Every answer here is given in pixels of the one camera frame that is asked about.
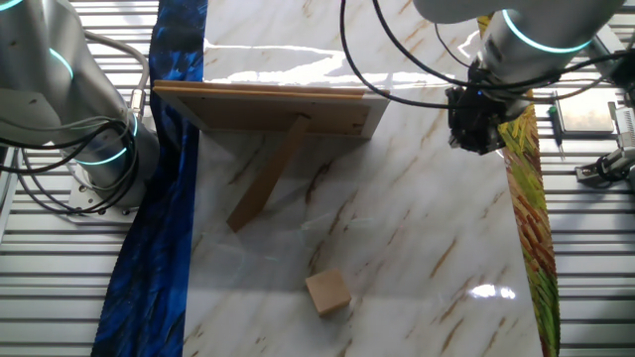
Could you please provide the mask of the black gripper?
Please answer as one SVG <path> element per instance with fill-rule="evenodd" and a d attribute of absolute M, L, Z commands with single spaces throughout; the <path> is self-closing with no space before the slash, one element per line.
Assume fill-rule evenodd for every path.
<path fill-rule="evenodd" d="M 471 149 L 486 155 L 502 148 L 498 127 L 521 115 L 521 101 L 501 98 L 504 91 L 454 86 L 445 91 L 451 109 L 447 113 L 449 145 L 453 149 Z"/>

